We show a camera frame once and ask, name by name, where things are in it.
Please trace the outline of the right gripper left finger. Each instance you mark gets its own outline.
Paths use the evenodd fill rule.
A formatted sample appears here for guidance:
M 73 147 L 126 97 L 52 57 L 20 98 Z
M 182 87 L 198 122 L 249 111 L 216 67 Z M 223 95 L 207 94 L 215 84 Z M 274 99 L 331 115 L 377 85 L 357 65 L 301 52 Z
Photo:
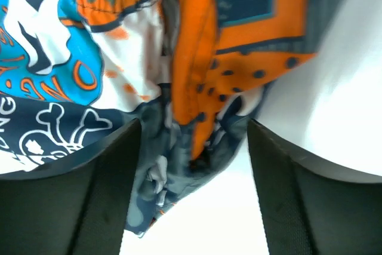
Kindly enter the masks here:
M 1 176 L 2 254 L 118 254 L 137 168 L 137 119 L 64 158 Z

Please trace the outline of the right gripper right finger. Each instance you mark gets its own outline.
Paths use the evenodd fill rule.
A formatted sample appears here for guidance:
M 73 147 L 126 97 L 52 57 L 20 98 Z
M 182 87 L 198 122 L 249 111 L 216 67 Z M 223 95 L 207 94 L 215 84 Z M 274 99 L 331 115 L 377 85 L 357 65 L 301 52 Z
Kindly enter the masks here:
M 270 254 L 380 254 L 381 177 L 323 159 L 251 120 L 249 155 Z

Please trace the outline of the colourful patterned shorts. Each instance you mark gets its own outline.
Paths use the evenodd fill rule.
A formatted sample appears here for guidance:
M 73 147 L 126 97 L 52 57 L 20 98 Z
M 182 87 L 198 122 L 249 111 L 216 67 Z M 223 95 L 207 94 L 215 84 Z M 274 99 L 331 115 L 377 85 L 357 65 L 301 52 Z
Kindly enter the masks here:
M 126 229 L 222 172 L 269 85 L 311 59 L 318 0 L 1 0 L 1 173 L 142 124 Z

